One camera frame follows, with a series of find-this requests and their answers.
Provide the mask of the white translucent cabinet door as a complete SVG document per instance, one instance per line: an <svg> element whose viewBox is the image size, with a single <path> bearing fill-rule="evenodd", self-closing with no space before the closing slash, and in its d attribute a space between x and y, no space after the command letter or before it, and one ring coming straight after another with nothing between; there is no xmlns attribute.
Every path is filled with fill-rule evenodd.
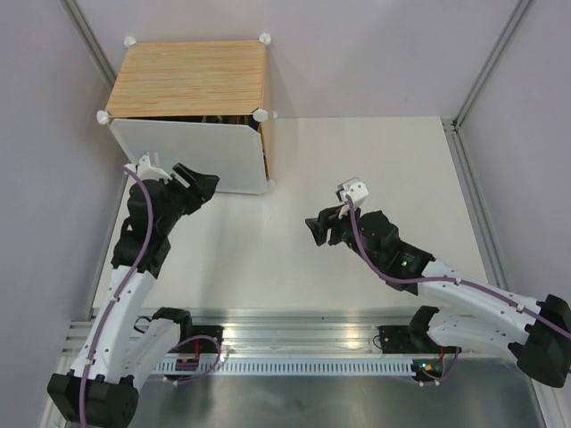
<svg viewBox="0 0 571 428"><path fill-rule="evenodd" d="M131 161L152 152L165 170L181 163L219 176L219 192L263 194L268 190L261 135L247 126L114 119L110 130Z"/></svg>

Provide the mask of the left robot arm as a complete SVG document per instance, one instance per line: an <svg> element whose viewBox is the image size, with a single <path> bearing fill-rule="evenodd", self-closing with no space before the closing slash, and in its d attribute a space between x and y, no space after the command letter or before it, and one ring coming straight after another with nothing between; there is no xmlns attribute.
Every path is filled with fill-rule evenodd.
<svg viewBox="0 0 571 428"><path fill-rule="evenodd" d="M185 309L158 309L137 342L129 342L170 252L170 232L213 197L219 177L181 163L168 174L144 160L123 170L135 183L128 190L128 215L113 250L105 299L68 372L53 374L47 385L64 419L83 427L129 426L142 386L171 351L185 352L210 342L216 358L205 373L221 361L220 338L196 333Z"/></svg>

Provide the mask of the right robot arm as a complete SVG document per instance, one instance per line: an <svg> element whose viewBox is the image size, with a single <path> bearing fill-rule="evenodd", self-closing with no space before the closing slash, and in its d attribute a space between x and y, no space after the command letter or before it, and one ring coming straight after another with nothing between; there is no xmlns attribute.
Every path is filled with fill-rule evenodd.
<svg viewBox="0 0 571 428"><path fill-rule="evenodd" d="M391 288L429 300L407 327L410 347L474 350L517 365L538 383L561 388L570 373L570 306L558 296L543 300L478 283L400 238L382 211L342 215L322 210L304 223L316 245L345 244Z"/></svg>

